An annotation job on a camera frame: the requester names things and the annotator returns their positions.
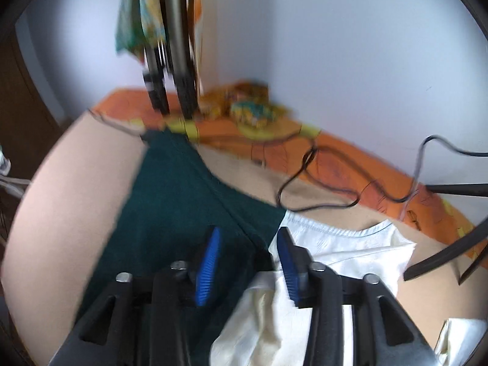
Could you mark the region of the green and white patterned garment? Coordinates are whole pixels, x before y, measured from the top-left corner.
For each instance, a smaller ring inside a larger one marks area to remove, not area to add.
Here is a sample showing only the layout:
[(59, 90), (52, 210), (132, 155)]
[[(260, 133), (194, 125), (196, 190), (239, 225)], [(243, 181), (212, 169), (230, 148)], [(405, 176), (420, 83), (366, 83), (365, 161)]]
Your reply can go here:
[(146, 133), (145, 157), (87, 287), (85, 313), (116, 277), (149, 278), (203, 260), (183, 319), (194, 365), (300, 365), (311, 312), (289, 299), (276, 235), (349, 278), (377, 275), (397, 292), (415, 245), (391, 221), (361, 231), (324, 225), (221, 182), (179, 134)]

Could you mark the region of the folded cream cloth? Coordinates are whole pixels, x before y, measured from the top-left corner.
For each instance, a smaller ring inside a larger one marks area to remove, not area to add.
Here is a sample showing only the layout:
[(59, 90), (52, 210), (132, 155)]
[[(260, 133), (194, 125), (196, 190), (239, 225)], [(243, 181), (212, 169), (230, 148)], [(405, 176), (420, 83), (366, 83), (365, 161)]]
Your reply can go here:
[(449, 318), (440, 330), (434, 353), (440, 365), (464, 365), (487, 333), (487, 320)]

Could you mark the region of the beige blanket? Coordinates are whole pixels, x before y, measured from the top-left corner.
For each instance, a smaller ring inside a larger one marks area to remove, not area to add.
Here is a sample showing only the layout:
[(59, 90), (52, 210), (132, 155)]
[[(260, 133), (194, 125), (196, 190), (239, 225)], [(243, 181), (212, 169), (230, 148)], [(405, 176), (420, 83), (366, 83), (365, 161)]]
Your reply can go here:
[[(197, 151), (224, 183), (274, 203), (285, 175), (204, 145)], [(47, 155), (16, 211), (2, 262), (7, 307), (36, 365), (47, 365), (71, 330), (87, 280), (131, 190), (146, 147), (92, 117), (81, 116)], [(359, 231), (390, 219), (417, 244), (409, 265), (443, 248), (401, 221), (364, 206), (305, 213), (329, 226)], [(471, 264), (461, 256), (432, 273), (399, 281), (398, 299), (430, 345), (448, 318), (487, 319), (487, 270), (463, 285)]]

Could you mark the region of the orange floral bedsheet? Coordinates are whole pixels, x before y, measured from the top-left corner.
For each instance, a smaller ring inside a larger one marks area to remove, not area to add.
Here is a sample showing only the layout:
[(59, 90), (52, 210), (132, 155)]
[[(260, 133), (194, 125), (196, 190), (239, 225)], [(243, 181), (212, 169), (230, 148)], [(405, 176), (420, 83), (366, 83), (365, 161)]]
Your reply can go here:
[(120, 89), (94, 109), (101, 121), (143, 131), (169, 129), (190, 141), (221, 149), (256, 162), (267, 169), (299, 178), (348, 199), (348, 206), (376, 209), (423, 232), (435, 223), (434, 205), (425, 199), (425, 187), (377, 158), (317, 128), (282, 117), (255, 129), (231, 118), (186, 120), (169, 96), (170, 114), (151, 107), (142, 90)]

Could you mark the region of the wooden wardrobe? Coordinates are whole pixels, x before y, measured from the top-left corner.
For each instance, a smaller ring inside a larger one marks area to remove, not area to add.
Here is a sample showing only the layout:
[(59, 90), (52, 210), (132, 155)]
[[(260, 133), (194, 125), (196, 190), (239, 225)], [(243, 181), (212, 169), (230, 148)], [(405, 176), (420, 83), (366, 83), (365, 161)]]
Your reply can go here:
[(16, 157), (43, 160), (72, 122), (46, 106), (11, 31), (1, 41), (1, 145)]

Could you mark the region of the colourful crumpled cloth in corner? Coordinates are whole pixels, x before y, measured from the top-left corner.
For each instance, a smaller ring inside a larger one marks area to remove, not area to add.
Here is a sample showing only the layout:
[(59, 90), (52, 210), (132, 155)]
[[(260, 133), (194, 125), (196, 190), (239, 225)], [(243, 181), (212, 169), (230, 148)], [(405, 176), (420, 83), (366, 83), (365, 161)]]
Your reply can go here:
[(228, 117), (255, 129), (289, 115), (289, 109), (271, 100), (269, 87), (257, 81), (218, 86), (199, 96), (199, 110), (208, 119)]

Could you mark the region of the colourful cloth on tripod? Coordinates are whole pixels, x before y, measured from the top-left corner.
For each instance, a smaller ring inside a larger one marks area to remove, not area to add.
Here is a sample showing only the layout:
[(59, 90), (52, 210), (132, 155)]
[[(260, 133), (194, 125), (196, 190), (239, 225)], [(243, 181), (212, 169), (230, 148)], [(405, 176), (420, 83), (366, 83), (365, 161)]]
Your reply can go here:
[[(120, 0), (115, 32), (116, 53), (128, 52), (145, 64), (145, 48), (169, 44), (169, 32), (163, 28), (162, 0)], [(188, 0), (188, 29), (194, 58), (201, 60), (203, 26), (202, 0)]]

